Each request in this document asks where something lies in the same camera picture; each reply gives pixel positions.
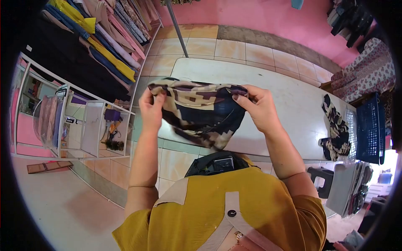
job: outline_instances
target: camouflage print cloth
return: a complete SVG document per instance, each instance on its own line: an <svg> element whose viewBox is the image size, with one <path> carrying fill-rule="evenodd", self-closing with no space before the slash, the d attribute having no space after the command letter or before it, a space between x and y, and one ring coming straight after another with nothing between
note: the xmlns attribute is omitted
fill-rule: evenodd
<svg viewBox="0 0 402 251"><path fill-rule="evenodd" d="M164 78L149 83L153 95L166 92L162 117L174 131L204 147L223 149L239 128L245 110L233 94L248 97L248 91L233 84L207 84Z"/></svg>

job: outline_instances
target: pink wall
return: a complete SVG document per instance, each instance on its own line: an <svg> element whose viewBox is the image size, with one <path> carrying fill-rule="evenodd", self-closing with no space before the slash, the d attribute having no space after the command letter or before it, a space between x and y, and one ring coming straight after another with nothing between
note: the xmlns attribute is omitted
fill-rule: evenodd
<svg viewBox="0 0 402 251"><path fill-rule="evenodd" d="M153 0L165 26L173 25L166 6ZM291 0L201 0L173 5L179 24L224 24L272 33L307 46L341 67L359 54L347 48L346 40L331 34L327 11L329 0L304 0L301 10Z"/></svg>

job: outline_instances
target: blue fabric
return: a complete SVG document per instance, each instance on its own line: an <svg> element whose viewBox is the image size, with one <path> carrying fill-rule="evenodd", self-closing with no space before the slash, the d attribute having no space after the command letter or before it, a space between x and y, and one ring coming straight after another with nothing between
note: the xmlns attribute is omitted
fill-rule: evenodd
<svg viewBox="0 0 402 251"><path fill-rule="evenodd" d="M66 14L61 12L59 9L54 7L53 5L47 4L45 5L45 10L47 10L52 16L54 16L57 20L62 22L67 28L78 33L85 40L89 38L89 33L84 30L81 26L79 26L76 22L74 22L71 18L69 18Z"/></svg>
<svg viewBox="0 0 402 251"><path fill-rule="evenodd" d="M138 42L142 43L147 41L147 39L144 37L140 29L135 25L133 20L127 15L123 6L121 6L119 2L116 2L115 10L117 10L115 11L115 13L117 13L119 18L125 23L125 25L130 28L131 33L135 36Z"/></svg>
<svg viewBox="0 0 402 251"><path fill-rule="evenodd" d="M72 0L66 0L66 1L68 2L69 5L73 6L76 10L78 10L84 18L91 17L85 12L84 8L81 5L75 4Z"/></svg>
<svg viewBox="0 0 402 251"><path fill-rule="evenodd" d="M132 85L133 82L124 76L109 60L92 47L89 47L94 58L103 64L109 71L115 74L119 79L123 80L126 84Z"/></svg>
<svg viewBox="0 0 402 251"><path fill-rule="evenodd" d="M300 10L303 5L303 0L291 0L292 1L292 7L295 9Z"/></svg>
<svg viewBox="0 0 402 251"><path fill-rule="evenodd" d="M113 48L113 46L109 44L109 42L106 40L106 38L102 35L102 33L98 29L95 28L95 33L93 35L106 48L106 50L108 50L115 58L122 61L131 70L135 71L134 68L131 65L129 65L128 62L124 58L122 58L122 56L120 54L117 53L117 51Z"/></svg>

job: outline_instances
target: hand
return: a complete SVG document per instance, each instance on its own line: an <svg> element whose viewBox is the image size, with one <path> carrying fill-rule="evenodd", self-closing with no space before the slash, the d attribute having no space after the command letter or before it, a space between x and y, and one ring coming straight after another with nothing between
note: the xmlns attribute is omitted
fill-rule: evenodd
<svg viewBox="0 0 402 251"><path fill-rule="evenodd" d="M162 106L165 102L166 93L159 93L154 101L151 91L146 88L139 98L141 110L142 132L158 133L162 125Z"/></svg>
<svg viewBox="0 0 402 251"><path fill-rule="evenodd" d="M250 99L233 95L232 98L250 114L257 129L266 136L273 135L282 128L272 94L269 90L252 85L242 85L248 90Z"/></svg>

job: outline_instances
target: yellow fabric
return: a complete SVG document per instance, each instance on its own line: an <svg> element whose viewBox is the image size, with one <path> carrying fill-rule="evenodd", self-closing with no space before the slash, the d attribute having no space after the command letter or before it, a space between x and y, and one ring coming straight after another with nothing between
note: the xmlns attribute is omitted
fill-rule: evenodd
<svg viewBox="0 0 402 251"><path fill-rule="evenodd" d="M225 193L234 191L244 220L284 251L322 249L326 217L321 200L291 197L282 181L256 167L191 176L184 205L168 202L137 211L112 235L123 251L197 250L224 217Z"/></svg>
<svg viewBox="0 0 402 251"><path fill-rule="evenodd" d="M106 50L102 45L100 45L91 37L89 37L87 40L97 51L99 51L102 55L104 55L105 58L109 60L124 76L126 76L132 82L135 82L134 80L135 71L133 71L122 61L118 60L115 56L113 56L113 54L111 54L108 50Z"/></svg>
<svg viewBox="0 0 402 251"><path fill-rule="evenodd" d="M95 33L95 17L84 18L78 10L64 0L50 0L50 4L79 24L86 32Z"/></svg>

